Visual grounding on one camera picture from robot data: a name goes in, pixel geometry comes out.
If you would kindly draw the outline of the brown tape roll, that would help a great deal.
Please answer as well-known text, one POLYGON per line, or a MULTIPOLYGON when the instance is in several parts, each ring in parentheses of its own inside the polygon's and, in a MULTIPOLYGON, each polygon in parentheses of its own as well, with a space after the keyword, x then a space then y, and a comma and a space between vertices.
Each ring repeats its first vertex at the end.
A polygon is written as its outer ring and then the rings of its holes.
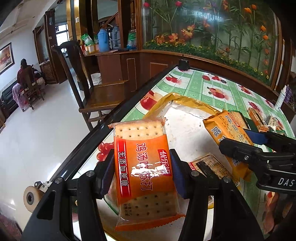
POLYGON ((51 181, 46 181, 42 183, 37 181, 33 186, 28 186, 23 193, 23 203, 26 209, 33 213, 38 203, 52 184, 51 181))

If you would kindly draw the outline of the orange cracker stack pack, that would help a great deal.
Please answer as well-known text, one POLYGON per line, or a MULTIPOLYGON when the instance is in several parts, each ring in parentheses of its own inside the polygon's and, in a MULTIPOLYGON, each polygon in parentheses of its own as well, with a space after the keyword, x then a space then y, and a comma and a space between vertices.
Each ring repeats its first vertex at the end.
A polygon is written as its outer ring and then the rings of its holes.
POLYGON ((256 109, 248 108, 247 111, 259 132, 269 131, 268 125, 266 124, 265 120, 256 109))

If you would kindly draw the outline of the clear water jug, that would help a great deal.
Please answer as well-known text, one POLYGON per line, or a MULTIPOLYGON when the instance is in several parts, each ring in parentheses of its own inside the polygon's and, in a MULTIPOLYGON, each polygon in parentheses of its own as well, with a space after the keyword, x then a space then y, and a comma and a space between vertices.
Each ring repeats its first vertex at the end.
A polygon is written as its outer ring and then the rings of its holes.
POLYGON ((113 27, 111 31, 111 36, 110 36, 110 42, 112 45, 112 49, 120 49, 120 32, 119 32, 119 26, 116 25, 113 27))

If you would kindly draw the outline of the yellow edged cracker pack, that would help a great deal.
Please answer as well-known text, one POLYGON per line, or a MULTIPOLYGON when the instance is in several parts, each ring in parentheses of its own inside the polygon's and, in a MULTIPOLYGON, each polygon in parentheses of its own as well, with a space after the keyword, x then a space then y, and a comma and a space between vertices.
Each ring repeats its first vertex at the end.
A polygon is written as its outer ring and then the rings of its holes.
POLYGON ((225 176, 228 176, 232 179, 235 186, 239 186, 239 178, 234 177, 220 162, 219 160, 212 154, 206 154, 203 157, 200 157, 192 162, 189 162, 189 166, 192 170, 196 170, 202 173, 201 169, 198 167, 199 162, 204 162, 220 179, 225 176))

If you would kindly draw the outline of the framed wall painting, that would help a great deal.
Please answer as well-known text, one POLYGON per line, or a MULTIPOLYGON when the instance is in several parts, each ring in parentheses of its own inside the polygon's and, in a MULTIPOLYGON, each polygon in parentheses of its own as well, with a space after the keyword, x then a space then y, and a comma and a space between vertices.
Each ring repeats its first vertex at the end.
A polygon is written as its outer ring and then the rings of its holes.
POLYGON ((0 74, 3 74, 15 64, 12 43, 9 43, 0 50, 0 74))

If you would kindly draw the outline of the blue thermos jug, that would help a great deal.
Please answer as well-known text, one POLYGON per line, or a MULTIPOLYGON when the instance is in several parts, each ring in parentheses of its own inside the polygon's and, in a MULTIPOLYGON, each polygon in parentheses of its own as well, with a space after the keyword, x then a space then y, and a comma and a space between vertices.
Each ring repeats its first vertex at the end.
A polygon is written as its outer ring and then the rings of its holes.
POLYGON ((98 32, 98 45, 99 52, 108 52, 109 47, 109 35, 106 29, 100 29, 98 32))

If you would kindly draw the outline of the yellow white storage box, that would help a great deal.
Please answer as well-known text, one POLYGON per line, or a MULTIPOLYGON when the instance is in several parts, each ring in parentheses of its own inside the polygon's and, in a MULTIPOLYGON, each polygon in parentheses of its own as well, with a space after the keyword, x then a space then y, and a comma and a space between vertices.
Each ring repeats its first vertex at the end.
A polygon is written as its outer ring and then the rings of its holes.
POLYGON ((173 171, 174 149, 186 164, 207 154, 218 175, 225 157, 204 126, 217 110, 198 100, 168 94, 141 120, 109 125, 113 134, 115 174, 106 202, 117 221, 103 226, 117 240, 176 240, 189 201, 177 190, 173 171))

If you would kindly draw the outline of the black round cap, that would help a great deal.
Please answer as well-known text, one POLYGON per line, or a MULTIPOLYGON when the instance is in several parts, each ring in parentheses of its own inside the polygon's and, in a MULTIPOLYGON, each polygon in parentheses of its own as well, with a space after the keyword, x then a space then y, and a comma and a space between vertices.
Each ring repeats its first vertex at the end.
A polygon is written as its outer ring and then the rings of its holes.
POLYGON ((182 57, 178 61, 178 69, 180 71, 188 71, 190 69, 189 60, 182 55, 182 57))

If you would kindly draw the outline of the white spray bottle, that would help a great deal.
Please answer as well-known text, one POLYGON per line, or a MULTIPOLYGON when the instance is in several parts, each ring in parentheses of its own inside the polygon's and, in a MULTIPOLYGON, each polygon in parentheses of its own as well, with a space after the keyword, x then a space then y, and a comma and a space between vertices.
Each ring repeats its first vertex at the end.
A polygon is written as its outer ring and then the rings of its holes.
POLYGON ((287 86, 285 85, 283 89, 280 91, 276 104, 274 105, 275 110, 280 110, 285 100, 286 93, 287 93, 287 86))

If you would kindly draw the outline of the fruit pattern tablecloth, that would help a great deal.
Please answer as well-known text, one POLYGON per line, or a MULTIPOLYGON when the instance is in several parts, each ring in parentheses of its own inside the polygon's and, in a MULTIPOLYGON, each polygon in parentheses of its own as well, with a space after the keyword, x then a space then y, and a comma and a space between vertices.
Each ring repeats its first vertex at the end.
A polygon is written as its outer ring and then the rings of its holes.
MULTIPOLYGON (((200 70, 182 72, 178 68, 174 68, 156 83, 145 94, 143 99, 135 104, 130 104, 122 120, 135 121, 142 119, 148 113, 151 104, 169 93, 176 93, 199 100, 218 111, 239 111, 246 120, 250 119, 248 108, 254 108, 265 119, 270 115, 275 116, 282 123, 285 134, 290 138, 295 137, 293 128, 285 114, 281 110, 275 110, 270 101, 241 84, 200 70)), ((177 151, 182 150, 185 146, 184 141, 175 138, 177 134, 184 133, 188 135, 194 133, 196 137, 204 137, 204 141, 200 146, 196 144, 190 145, 190 149, 183 156, 184 160, 191 161, 194 158, 211 153, 228 169, 232 169, 204 128, 202 120, 205 115, 197 115, 196 113, 182 114, 180 111, 171 110, 168 112, 167 117, 166 129, 169 130, 169 145, 177 151)), ((150 230, 117 232, 115 226, 118 220, 118 211, 115 203, 116 200, 111 194, 97 201, 107 240, 177 240, 184 223, 183 218, 150 230)))

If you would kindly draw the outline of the wooden sideboard cabinet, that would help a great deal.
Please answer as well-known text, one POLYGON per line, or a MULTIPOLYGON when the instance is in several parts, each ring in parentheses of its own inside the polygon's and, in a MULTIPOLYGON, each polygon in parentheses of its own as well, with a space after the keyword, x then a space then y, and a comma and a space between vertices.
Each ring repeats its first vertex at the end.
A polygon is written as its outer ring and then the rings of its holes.
POLYGON ((130 91, 139 86, 140 55, 138 51, 94 52, 86 55, 90 73, 100 73, 103 84, 127 80, 130 91))

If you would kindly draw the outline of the green edged cracker pack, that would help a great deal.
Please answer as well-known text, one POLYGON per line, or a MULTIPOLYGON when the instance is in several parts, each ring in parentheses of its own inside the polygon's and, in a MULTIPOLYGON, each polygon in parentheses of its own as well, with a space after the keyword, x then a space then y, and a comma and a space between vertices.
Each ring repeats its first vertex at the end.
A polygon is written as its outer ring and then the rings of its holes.
POLYGON ((231 115, 234 117, 236 122, 241 126, 241 128, 246 130, 251 130, 246 118, 243 116, 243 114, 239 111, 231 111, 231 115))

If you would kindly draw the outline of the floral glass display panel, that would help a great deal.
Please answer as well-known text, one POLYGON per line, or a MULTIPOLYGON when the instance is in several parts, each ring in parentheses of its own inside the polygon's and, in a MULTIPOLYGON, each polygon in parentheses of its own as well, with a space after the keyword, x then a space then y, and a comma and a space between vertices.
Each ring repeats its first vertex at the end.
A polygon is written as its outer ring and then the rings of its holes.
POLYGON ((193 55, 271 85, 278 22, 265 1, 143 1, 149 50, 193 55))

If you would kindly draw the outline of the green snack bag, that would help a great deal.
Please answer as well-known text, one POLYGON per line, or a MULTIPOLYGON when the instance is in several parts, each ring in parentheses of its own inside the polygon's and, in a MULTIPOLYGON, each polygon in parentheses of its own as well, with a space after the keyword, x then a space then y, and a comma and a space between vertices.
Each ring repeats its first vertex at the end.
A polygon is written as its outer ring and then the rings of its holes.
POLYGON ((84 35, 82 35, 81 40, 86 46, 94 45, 94 41, 90 38, 88 33, 85 33, 84 35))

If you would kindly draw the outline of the seated person in red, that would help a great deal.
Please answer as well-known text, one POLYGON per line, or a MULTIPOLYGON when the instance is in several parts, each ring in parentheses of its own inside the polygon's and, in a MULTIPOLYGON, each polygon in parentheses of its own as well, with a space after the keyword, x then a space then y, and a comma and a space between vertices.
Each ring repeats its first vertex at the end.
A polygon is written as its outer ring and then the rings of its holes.
POLYGON ((27 64, 26 59, 21 60, 20 69, 16 76, 17 83, 12 88, 13 100, 21 108, 33 108, 36 99, 43 99, 45 94, 45 80, 41 73, 32 65, 27 64))

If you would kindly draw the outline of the orange soda cracker pack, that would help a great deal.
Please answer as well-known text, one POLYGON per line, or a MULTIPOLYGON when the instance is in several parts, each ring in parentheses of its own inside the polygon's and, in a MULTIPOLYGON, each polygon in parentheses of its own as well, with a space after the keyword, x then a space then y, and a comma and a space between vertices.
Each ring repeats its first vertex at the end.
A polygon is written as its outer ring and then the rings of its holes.
POLYGON ((180 211, 162 118, 112 123, 120 232, 178 220, 180 211))

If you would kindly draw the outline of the purple bottles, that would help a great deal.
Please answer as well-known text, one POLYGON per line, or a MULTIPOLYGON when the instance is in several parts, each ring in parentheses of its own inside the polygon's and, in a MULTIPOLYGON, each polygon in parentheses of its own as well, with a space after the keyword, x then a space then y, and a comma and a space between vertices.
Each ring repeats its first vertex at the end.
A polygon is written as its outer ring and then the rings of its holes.
POLYGON ((289 85, 286 85, 285 87, 286 87, 286 89, 285 89, 285 99, 284 99, 284 102, 285 103, 289 103, 289 101, 290 101, 290 99, 292 97, 292 90, 289 87, 289 85))

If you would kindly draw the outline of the yellow cheese cracker pack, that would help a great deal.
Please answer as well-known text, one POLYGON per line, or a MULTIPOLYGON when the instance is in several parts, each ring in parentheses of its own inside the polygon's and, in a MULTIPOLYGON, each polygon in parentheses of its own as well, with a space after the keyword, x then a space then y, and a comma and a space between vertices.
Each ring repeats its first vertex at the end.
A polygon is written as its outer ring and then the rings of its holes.
MULTIPOLYGON (((218 146, 225 138, 253 146, 253 142, 248 137, 245 130, 239 125, 233 115, 226 110, 204 119, 203 124, 218 146)), ((226 159, 235 177, 240 177, 247 181, 250 180, 251 171, 248 169, 246 163, 228 156, 226 156, 226 159)))

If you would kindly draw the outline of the dark wooden chair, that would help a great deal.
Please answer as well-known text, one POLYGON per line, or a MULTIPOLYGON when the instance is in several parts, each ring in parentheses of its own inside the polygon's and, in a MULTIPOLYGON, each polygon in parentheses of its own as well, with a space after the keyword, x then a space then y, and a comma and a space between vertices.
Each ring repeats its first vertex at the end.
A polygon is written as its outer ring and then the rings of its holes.
POLYGON ((116 108, 122 101, 130 97, 130 83, 128 80, 119 80, 111 83, 94 85, 91 74, 86 67, 86 59, 78 41, 68 41, 60 46, 53 45, 52 51, 56 52, 66 73, 68 82, 78 104, 78 111, 82 114, 88 130, 93 130, 93 122, 102 122, 106 114, 104 110, 116 108), (80 96, 74 77, 62 53, 67 50, 70 64, 76 73, 77 80, 82 85, 84 98, 80 96))

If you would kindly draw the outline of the preserved plum clear bag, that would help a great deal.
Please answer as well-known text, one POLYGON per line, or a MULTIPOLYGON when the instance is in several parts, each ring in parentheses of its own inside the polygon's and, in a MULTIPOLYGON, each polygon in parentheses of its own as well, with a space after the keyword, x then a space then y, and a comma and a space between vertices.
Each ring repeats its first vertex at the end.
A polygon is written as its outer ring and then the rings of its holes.
POLYGON ((275 132, 282 132, 285 129, 283 128, 282 123, 275 117, 270 115, 266 119, 266 123, 269 127, 271 127, 275 132))

